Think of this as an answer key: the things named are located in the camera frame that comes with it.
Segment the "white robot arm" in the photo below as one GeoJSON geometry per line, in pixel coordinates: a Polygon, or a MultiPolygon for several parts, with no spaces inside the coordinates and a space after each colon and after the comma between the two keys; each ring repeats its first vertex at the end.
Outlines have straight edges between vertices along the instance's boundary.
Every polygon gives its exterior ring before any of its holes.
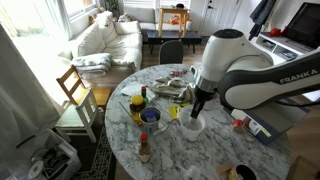
{"type": "Polygon", "coordinates": [[[217,94],[229,109],[250,110],[280,99],[316,91],[320,86],[320,51],[313,50],[289,62],[274,64],[236,29],[213,33],[195,72],[196,118],[209,98],[217,94]]]}

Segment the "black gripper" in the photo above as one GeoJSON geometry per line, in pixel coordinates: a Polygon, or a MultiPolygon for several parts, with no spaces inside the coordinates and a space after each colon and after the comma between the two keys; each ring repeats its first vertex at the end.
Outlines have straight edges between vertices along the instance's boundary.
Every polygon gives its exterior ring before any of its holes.
{"type": "Polygon", "coordinates": [[[191,117],[196,119],[198,117],[199,113],[201,112],[201,110],[203,109],[205,102],[213,99],[214,96],[216,95],[216,92],[215,91],[206,92],[206,91],[200,89],[199,87],[195,87],[194,94],[196,97],[196,101],[195,101],[195,103],[193,105],[193,109],[191,111],[191,117]]]}

